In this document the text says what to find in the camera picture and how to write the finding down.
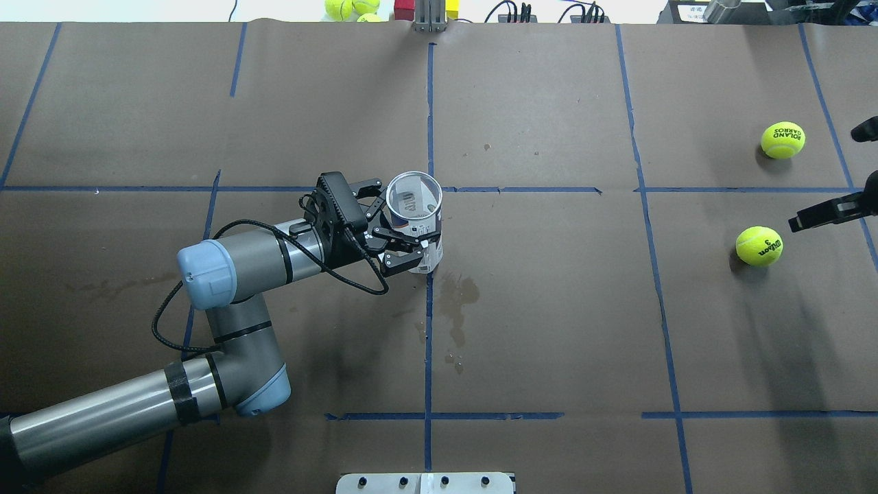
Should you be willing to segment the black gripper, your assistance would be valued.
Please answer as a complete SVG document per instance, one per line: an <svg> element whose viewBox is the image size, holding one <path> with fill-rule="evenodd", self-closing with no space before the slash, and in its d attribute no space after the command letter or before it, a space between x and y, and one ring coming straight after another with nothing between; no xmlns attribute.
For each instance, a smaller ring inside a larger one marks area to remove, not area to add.
<svg viewBox="0 0 878 494"><path fill-rule="evenodd" d="M371 203L360 204L367 199ZM325 172L317 180L311 202L317 210L313 225L321 240L322 260L330 269L351 265L368 254L377 255L385 277L429 272L430 245L438 244L441 232L411 237L376 227L387 204L382 180L349 183L341 172ZM366 237L369 232L372 239Z"/></svg>

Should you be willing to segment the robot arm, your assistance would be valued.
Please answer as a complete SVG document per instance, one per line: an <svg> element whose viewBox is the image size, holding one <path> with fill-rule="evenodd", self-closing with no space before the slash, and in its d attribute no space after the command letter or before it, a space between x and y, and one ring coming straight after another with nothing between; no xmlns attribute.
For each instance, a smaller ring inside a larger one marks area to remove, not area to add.
<svg viewBox="0 0 878 494"><path fill-rule="evenodd" d="M389 184L325 172L298 201L303 217L229 222L178 251L180 280L151 322L181 357L85 396L2 418L2 491L23 493L154 436L232 408L259 416L291 396L263 295L320 273L370 295L387 278L441 260L442 188L405 172Z"/></svg>

